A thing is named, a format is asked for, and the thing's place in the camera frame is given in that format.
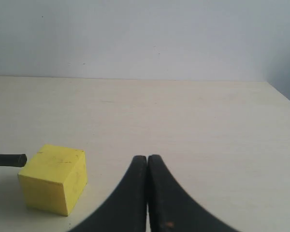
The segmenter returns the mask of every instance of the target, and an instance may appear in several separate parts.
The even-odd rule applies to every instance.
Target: wooden table
[[[134,155],[161,154],[183,188],[243,232],[290,232],[290,101],[265,82],[0,77],[0,153],[85,150],[69,217],[27,209],[0,167],[0,231],[67,231],[112,192]]]

